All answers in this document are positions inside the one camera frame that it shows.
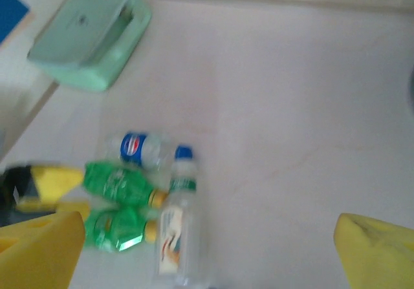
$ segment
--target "green plastic bottle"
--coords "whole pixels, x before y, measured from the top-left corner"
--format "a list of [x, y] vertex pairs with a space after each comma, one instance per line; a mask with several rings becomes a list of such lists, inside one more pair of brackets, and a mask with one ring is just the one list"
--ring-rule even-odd
[[137, 169], [111, 162], [89, 162], [85, 170], [83, 186], [88, 192], [121, 205], [159, 208], [167, 197]]
[[157, 222], [146, 220], [132, 207], [92, 210], [85, 221], [86, 246], [121, 252], [141, 242], [154, 243]]

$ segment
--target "green plastic box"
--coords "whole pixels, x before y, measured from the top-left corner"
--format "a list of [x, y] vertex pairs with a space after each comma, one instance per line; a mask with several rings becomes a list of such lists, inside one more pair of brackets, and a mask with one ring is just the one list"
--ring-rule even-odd
[[66, 0], [27, 58], [61, 84], [104, 91], [121, 73], [150, 19], [143, 0]]

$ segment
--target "clear plastic bottle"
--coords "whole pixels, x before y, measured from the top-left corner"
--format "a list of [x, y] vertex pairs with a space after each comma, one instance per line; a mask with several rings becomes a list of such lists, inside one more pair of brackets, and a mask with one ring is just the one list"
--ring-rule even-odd
[[197, 166], [190, 147], [180, 145], [170, 190], [158, 219], [155, 280], [193, 286], [200, 279], [201, 211], [196, 197]]
[[177, 145], [166, 134], [127, 132], [106, 140], [105, 157], [131, 162], [145, 170], [169, 168]]

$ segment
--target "yellow bottle cap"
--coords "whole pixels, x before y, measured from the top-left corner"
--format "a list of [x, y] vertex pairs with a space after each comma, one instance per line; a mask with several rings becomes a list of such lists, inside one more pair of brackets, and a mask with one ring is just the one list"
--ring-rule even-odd
[[162, 190], [154, 190], [149, 196], [148, 205], [152, 208], [160, 208], [166, 200], [168, 193]]
[[149, 220], [145, 225], [144, 238], [146, 242], [154, 243], [157, 239], [157, 221]]

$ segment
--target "yellow and black object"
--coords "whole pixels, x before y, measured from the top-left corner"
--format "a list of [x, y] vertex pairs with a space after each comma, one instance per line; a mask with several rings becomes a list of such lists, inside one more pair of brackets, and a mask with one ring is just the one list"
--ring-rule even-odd
[[83, 180], [83, 170], [56, 165], [27, 165], [6, 169], [0, 176], [0, 208], [20, 200], [54, 204]]

